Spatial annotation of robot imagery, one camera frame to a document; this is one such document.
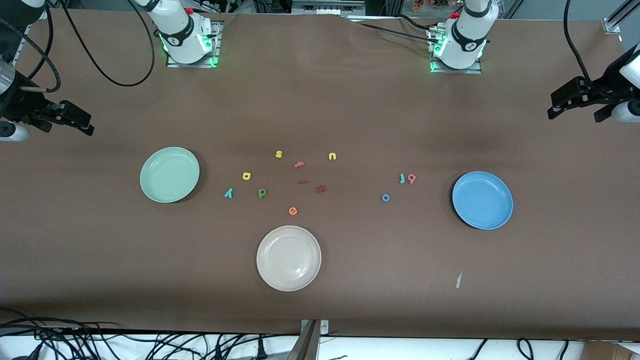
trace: mint green plate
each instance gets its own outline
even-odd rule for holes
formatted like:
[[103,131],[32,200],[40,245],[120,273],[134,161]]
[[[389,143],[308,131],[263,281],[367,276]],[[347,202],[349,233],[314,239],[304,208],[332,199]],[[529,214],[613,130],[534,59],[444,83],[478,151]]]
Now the mint green plate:
[[149,199],[166,204],[189,195],[199,177],[200,165],[191,151],[166,147],[142,165],[140,186]]

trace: cardboard box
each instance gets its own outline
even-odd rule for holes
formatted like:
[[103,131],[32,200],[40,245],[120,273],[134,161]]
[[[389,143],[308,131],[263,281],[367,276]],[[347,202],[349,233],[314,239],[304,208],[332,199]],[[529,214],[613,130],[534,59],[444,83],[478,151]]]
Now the cardboard box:
[[618,343],[587,341],[580,360],[640,360],[640,355]]

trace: small white scrap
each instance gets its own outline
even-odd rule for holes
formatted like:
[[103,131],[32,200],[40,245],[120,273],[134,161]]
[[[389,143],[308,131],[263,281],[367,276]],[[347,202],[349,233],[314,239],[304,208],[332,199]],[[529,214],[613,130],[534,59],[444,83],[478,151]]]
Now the small white scrap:
[[460,272],[460,276],[458,276],[458,281],[456,281],[456,289],[460,289],[461,281],[462,281],[462,271]]

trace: plate rim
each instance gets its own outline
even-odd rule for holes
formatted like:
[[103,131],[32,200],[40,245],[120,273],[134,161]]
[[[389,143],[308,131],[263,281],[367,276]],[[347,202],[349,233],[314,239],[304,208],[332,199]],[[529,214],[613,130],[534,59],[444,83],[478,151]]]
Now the plate rim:
[[[264,278],[262,272],[260,271],[260,263],[259,263],[259,259],[260,259],[260,249],[262,248],[263,244],[265,244],[265,240],[267,240],[267,238],[269,237],[269,235],[271,235],[273,232],[281,230],[283,228],[293,228],[293,229],[298,229],[298,230],[302,230],[304,232],[306,232],[307,234],[309,234],[311,236],[311,238],[313,239],[314,244],[316,245],[316,248],[318,250],[318,265],[317,268],[315,270],[315,273],[313,274],[313,276],[309,279],[309,281],[304,284],[303,286],[297,287],[295,289],[290,289],[290,290],[283,290],[281,288],[277,288],[276,285],[274,285],[273,283],[267,281],[267,279]],[[270,287],[272,287],[273,289],[276,289],[278,291],[283,291],[283,292],[287,292],[290,293],[292,291],[298,291],[298,290],[302,290],[303,288],[306,288],[309,284],[311,284],[313,282],[313,280],[316,279],[316,276],[318,275],[318,273],[320,272],[320,268],[322,267],[322,249],[320,248],[320,243],[318,242],[318,240],[316,239],[316,237],[307,229],[305,229],[304,227],[301,226],[297,226],[297,225],[283,225],[283,226],[279,226],[276,227],[275,229],[271,230],[270,232],[268,232],[267,235],[265,235],[262,240],[260,241],[260,244],[258,245],[258,250],[256,251],[256,255],[255,255],[255,266],[258,269],[258,274],[260,274],[260,278],[262,279],[262,281],[264,281],[267,285],[269,285]]]
[[[489,175],[493,179],[496,179],[500,183],[502,183],[502,185],[504,185],[504,188],[507,190],[507,194],[509,195],[509,202],[511,203],[511,209],[509,210],[509,214],[506,216],[504,221],[501,222],[499,225],[496,225],[496,226],[493,226],[493,227],[478,227],[478,226],[476,226],[474,224],[471,224],[469,221],[467,221],[467,219],[462,217],[458,207],[456,206],[456,201],[454,200],[454,198],[456,196],[456,189],[460,189],[460,186],[461,186],[460,182],[462,180],[464,180],[464,178],[466,178],[466,177],[472,177],[472,176],[478,175],[478,174]],[[466,174],[463,174],[462,176],[460,176],[458,178],[458,180],[456,181],[456,183],[454,184],[453,190],[451,190],[451,202],[453,203],[453,208],[456,210],[456,213],[462,219],[462,221],[464,221],[467,225],[469,225],[471,227],[475,227],[476,229],[480,229],[480,230],[496,230],[496,229],[502,227],[504,224],[506,224],[509,221],[509,219],[511,219],[511,215],[513,214],[513,195],[511,194],[511,189],[509,189],[507,184],[501,178],[499,178],[495,174],[492,174],[492,173],[487,172],[487,171],[481,171],[481,170],[470,171],[470,172],[467,172]]]
[[[153,158],[158,152],[161,151],[167,151],[167,150],[171,150],[171,149],[179,149],[182,151],[186,151],[187,153],[189,153],[189,155],[191,155],[191,157],[195,160],[196,162],[196,168],[198,170],[198,174],[196,175],[196,181],[193,184],[193,187],[191,187],[191,189],[182,197],[175,199],[175,200],[169,200],[169,201],[165,201],[165,200],[157,200],[153,197],[151,197],[145,187],[142,185],[142,173],[145,171],[146,167],[147,167],[147,163],[151,160],[151,158]],[[139,176],[139,181],[140,181],[140,188],[142,189],[142,192],[145,194],[146,197],[148,197],[149,199],[151,199],[152,201],[158,202],[160,204],[170,204],[172,202],[176,202],[176,201],[180,201],[182,199],[184,199],[185,197],[189,196],[189,194],[193,191],[193,189],[196,188],[196,186],[198,185],[198,182],[200,180],[200,162],[198,161],[198,158],[195,156],[195,154],[193,154],[193,152],[191,152],[189,149],[185,149],[183,147],[180,146],[169,146],[169,147],[163,147],[162,149],[157,150],[156,152],[154,152],[153,154],[151,154],[147,160],[145,161],[144,164],[142,164],[142,168],[140,169],[140,176]]]

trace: blue plate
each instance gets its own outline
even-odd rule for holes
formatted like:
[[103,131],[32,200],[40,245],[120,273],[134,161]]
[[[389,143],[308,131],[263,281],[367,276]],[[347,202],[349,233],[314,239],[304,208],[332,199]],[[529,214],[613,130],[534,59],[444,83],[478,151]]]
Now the blue plate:
[[453,207],[467,224],[481,230],[494,230],[509,221],[513,212],[513,198],[499,177],[484,171],[473,171],[456,181]]

